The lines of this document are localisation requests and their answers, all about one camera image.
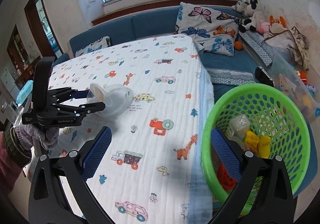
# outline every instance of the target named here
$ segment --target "yellow packet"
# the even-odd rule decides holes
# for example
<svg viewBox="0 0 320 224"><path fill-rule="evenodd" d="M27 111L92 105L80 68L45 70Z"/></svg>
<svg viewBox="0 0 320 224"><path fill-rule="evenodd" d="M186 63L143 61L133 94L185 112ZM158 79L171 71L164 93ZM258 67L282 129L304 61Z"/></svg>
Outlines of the yellow packet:
<svg viewBox="0 0 320 224"><path fill-rule="evenodd" d="M259 155L262 158L269 158L270 156L270 142L271 142L271 137L262 135L259 141Z"/></svg>
<svg viewBox="0 0 320 224"><path fill-rule="evenodd" d="M245 144L249 147L251 151L253 151L256 154L258 153L258 145L259 145L259 138L252 132L252 131L247 131L245 134Z"/></svg>

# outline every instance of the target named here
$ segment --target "blue textured pad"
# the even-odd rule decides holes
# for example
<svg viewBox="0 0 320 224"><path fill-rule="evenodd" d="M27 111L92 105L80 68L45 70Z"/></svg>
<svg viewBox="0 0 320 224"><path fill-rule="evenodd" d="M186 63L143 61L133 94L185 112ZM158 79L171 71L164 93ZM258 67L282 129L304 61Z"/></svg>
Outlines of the blue textured pad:
<svg viewBox="0 0 320 224"><path fill-rule="evenodd" d="M110 128L106 128L98 140L92 146L90 152L87 154L83 160L83 170L81 173L82 179L86 182L87 179L92 178L106 153L110 143L111 143L112 132Z"/></svg>
<svg viewBox="0 0 320 224"><path fill-rule="evenodd" d="M236 181L239 182L242 175L240 170L240 161L238 160L237 156L233 153L224 137L216 128L212 129L211 131L211 144L216 150L229 176L236 179Z"/></svg>

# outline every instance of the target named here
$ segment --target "hand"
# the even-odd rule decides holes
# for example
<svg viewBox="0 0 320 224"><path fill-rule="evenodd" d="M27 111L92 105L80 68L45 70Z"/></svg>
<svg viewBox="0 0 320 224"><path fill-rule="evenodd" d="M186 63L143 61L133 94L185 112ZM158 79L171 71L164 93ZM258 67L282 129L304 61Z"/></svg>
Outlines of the hand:
<svg viewBox="0 0 320 224"><path fill-rule="evenodd" d="M48 128L44 133L33 124L18 125L15 128L15 133L21 146L25 150L31 150L31 147L33 146L32 138L39 140L42 147L46 150L52 149L58 144L58 127Z"/></svg>

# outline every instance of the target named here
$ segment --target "sofa backrest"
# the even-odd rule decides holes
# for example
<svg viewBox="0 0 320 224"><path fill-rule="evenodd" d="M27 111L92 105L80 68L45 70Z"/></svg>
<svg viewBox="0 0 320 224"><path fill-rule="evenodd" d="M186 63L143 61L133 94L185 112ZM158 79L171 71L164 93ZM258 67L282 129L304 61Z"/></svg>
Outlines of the sofa backrest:
<svg viewBox="0 0 320 224"><path fill-rule="evenodd" d="M240 18L241 15L230 7L208 6L215 10ZM109 36L112 45L140 38L173 33L179 6L150 10L97 25L70 39L73 54L92 42Z"/></svg>

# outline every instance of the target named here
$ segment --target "pink butterfly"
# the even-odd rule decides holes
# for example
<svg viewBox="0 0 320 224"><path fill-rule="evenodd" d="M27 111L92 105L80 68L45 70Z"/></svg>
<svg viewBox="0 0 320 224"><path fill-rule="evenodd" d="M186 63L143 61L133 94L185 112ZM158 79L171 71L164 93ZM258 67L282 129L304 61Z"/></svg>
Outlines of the pink butterfly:
<svg viewBox="0 0 320 224"><path fill-rule="evenodd" d="M203 16L203 18L205 18L207 22L212 23L212 20L210 17L210 15L211 15L210 10L202 9L201 7L194 7L193 11L188 14L189 17L194 17L194 16L198 16L198 15L199 15L199 17L201 17L201 20L202 20L202 16Z"/></svg>

